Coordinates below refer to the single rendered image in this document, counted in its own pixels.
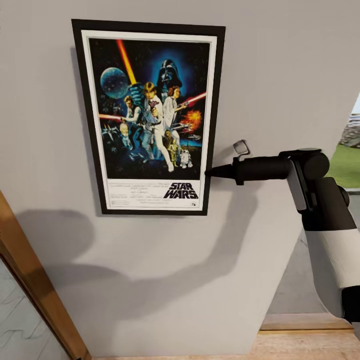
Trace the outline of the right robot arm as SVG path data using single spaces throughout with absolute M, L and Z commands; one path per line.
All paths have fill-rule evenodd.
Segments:
M 333 177 L 324 177 L 329 158 L 320 148 L 258 156 L 245 139 L 233 147 L 232 164 L 206 170 L 206 176 L 244 181 L 287 180 L 307 240 L 316 292 L 337 318 L 360 333 L 360 232 L 348 209 L 350 197 Z

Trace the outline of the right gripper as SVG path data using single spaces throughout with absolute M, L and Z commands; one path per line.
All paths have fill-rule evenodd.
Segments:
M 230 178 L 236 180 L 237 186 L 243 186 L 244 181 L 266 181 L 270 174 L 270 163 L 268 157 L 258 156 L 253 158 L 245 158 L 242 161 L 238 157 L 233 157 L 232 164 L 219 166 L 206 170 L 206 176 Z

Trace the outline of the poster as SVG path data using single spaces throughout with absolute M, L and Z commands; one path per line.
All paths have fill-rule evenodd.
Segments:
M 71 24 L 101 213 L 207 216 L 226 27 Z

